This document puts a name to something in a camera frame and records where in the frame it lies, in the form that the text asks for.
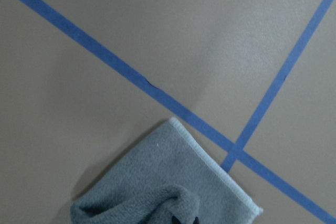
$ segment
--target cloth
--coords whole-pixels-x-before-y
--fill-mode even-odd
[[[71,207],[75,224],[250,224],[262,212],[171,118]]]

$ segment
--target concrete floor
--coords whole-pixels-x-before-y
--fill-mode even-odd
[[[44,0],[235,141],[321,0]],[[18,0],[0,0],[0,223],[71,201],[173,116]],[[245,151],[336,216],[336,3]],[[226,152],[188,127],[221,163]],[[322,223],[236,162],[255,223]]]

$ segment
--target beige floor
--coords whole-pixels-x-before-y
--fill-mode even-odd
[[[44,1],[232,141],[321,2]],[[0,7],[0,223],[68,223],[71,201],[173,114],[18,0]],[[245,148],[333,216],[335,21],[333,3]],[[255,223],[322,223],[240,162],[230,174],[264,208]]]

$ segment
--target blue painter's tape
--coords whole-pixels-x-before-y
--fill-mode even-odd
[[[255,160],[253,157],[248,155],[246,152],[241,151],[238,156],[238,160],[241,161],[245,166],[253,170],[256,174],[262,177],[264,180],[271,183],[273,186],[278,188],[281,192],[286,194],[292,200],[300,204],[303,208],[311,212],[317,218],[322,220],[327,224],[336,224],[336,218],[330,215],[328,212],[323,210],[301,192],[296,190],[294,187],[289,185],[286,181],[280,178],[278,175],[273,173],[271,170],[266,168],[259,161]]]
[[[29,6],[43,18],[56,26],[58,29],[63,31],[77,43],[85,47],[88,51],[93,53],[95,56],[97,56],[107,65],[109,65],[119,74],[124,76],[138,88],[143,90],[149,96],[157,100],[157,102],[165,106],[174,114],[182,118],[185,122],[187,122],[192,127],[204,134],[206,137],[211,139],[221,148],[223,148],[224,150],[230,150],[232,148],[233,143],[228,138],[222,135],[219,131],[215,130],[193,112],[188,110],[185,106],[177,102],[174,98],[165,93],[163,90],[151,85],[143,75],[141,75],[131,66],[129,66],[123,60],[118,58],[114,53],[110,52],[106,47],[90,37],[83,30],[67,20],[60,13],[44,3],[42,0],[20,1]]]
[[[292,68],[294,67],[295,63],[299,59],[300,55],[302,54],[304,48],[308,44],[309,40],[311,39],[313,33],[319,26],[320,22],[322,21],[323,17],[327,13],[330,5],[332,4],[333,0],[322,0],[320,6],[317,8],[316,12],[314,13],[313,17],[309,21],[307,27],[303,31],[301,37],[299,38],[298,42],[294,46],[293,50],[288,55],[285,63],[281,67],[280,71],[278,72],[277,76],[275,77],[274,81],[272,82],[271,86],[267,90],[265,96],[259,103],[259,106],[249,119],[248,123],[246,124],[245,128],[241,132],[239,138],[237,139],[235,145],[233,146],[232,150],[229,151],[228,155],[226,156],[224,162],[222,163],[222,168],[229,172],[232,168],[235,160],[236,154],[239,150],[242,150],[245,145],[247,144],[248,140],[251,138],[252,134],[254,133],[255,129],[257,128],[259,122],[265,115],[266,111],[270,107],[272,101],[274,100],[275,96],[279,92],[281,86],[285,82],[287,75],[290,73]]]
[[[120,58],[118,58],[116,55],[114,55],[92,37],[87,35],[76,25],[64,18],[61,14],[52,9],[42,0],[20,1],[25,3],[27,6],[40,14],[46,20],[50,21],[53,25],[62,30],[73,40],[75,40],[87,50],[92,52],[99,59],[101,59],[103,62],[116,70],[119,74],[123,75],[125,78],[127,78],[141,90],[146,92],[149,96],[157,100],[163,106],[171,110],[173,113],[178,115],[192,127],[194,127],[205,136],[207,136],[209,139],[214,141],[221,148],[226,151],[229,151],[233,148],[233,143],[225,136],[220,134],[220,132],[212,128],[209,124],[207,124],[197,115],[189,111],[186,107],[178,103],[175,99],[166,94],[164,91],[151,85],[144,76],[142,76],[135,69],[126,64],[124,61],[122,61]],[[272,185],[280,189],[284,194],[291,197],[294,201],[306,208],[316,217],[318,217],[327,224],[336,224],[335,218],[333,218],[330,214],[328,214],[322,208],[313,203],[306,196],[298,192],[295,188],[290,186],[272,171],[264,167],[260,162],[245,153],[242,148],[237,150],[236,155],[238,157],[238,160],[240,160],[243,164],[245,164],[255,173],[259,174],[266,181],[270,182]]]

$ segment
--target towel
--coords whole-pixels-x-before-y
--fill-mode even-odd
[[[171,118],[71,207],[74,224],[250,224],[252,199]]]

